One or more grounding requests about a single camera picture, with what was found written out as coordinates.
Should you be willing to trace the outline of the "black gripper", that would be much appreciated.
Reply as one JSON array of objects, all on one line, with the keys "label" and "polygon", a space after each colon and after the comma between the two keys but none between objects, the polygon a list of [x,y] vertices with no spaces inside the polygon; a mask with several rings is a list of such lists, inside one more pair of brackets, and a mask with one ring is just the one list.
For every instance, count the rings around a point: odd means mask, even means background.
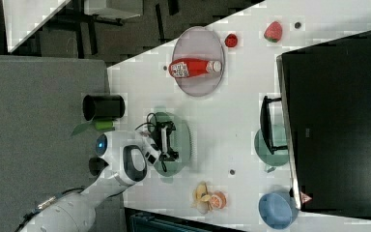
[{"label": "black gripper", "polygon": [[156,122],[152,131],[152,139],[160,150],[160,161],[175,161],[179,153],[170,146],[171,133],[176,129],[172,121]]}]

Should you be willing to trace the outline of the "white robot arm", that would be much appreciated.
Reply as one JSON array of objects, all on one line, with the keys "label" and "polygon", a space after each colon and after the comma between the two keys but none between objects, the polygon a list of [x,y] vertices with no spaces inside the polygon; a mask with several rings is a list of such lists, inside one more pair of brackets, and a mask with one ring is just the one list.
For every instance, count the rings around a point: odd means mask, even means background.
[{"label": "white robot arm", "polygon": [[15,232],[88,232],[105,199],[141,182],[150,166],[178,155],[170,148],[170,135],[177,129],[172,121],[146,125],[145,130],[113,130],[99,136],[96,154],[106,166],[95,182],[80,192],[64,191],[45,200]]}]

